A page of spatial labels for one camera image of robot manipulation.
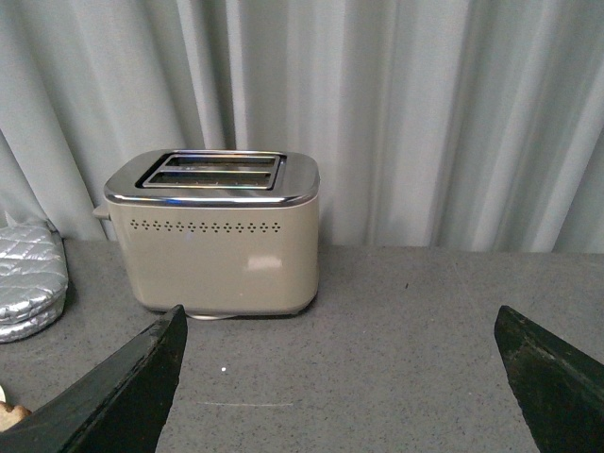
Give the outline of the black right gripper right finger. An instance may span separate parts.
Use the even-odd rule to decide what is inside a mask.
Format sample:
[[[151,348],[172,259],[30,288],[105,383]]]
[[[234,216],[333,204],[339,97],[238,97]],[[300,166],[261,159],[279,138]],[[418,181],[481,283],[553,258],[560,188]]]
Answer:
[[[603,364],[509,306],[496,344],[509,385],[541,452],[603,450]]]

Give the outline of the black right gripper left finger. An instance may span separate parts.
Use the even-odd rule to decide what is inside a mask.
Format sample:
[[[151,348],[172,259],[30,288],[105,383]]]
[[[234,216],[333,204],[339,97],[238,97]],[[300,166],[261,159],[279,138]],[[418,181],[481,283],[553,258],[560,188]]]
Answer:
[[[177,305],[1,435],[4,452],[153,452],[179,383],[188,326]]]

